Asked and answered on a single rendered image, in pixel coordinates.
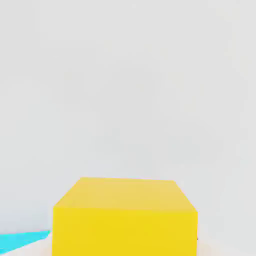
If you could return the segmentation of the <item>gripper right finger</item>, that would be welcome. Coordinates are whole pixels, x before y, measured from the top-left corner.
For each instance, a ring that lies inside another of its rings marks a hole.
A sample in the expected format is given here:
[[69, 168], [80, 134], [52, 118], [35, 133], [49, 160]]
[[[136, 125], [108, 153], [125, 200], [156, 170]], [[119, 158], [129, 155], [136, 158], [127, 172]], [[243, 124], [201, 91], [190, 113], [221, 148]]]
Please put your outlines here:
[[218, 245], [209, 239], [197, 239], [197, 256], [218, 256]]

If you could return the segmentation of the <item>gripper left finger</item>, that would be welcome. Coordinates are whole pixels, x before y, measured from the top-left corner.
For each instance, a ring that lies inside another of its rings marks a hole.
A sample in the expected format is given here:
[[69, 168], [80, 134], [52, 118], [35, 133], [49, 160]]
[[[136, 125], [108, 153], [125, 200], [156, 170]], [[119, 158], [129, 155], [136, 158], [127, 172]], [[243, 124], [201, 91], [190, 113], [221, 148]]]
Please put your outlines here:
[[52, 256], [52, 233], [44, 239], [0, 254], [0, 256]]

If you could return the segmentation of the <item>small yellow cube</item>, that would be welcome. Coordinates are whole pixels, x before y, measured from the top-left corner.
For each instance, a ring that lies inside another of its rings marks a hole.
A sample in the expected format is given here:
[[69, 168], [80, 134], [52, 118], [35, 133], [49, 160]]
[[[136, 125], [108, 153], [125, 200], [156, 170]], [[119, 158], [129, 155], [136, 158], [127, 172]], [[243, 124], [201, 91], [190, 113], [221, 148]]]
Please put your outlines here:
[[197, 256], [197, 238], [172, 180], [83, 177], [53, 207], [52, 256]]

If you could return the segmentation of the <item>large cyan box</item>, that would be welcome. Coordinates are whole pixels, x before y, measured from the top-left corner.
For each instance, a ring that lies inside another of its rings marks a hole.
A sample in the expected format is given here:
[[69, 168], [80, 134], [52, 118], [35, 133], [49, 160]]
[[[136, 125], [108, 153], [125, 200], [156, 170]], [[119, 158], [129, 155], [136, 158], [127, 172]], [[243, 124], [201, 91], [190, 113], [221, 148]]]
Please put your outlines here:
[[50, 230], [0, 234], [0, 255], [47, 238]]

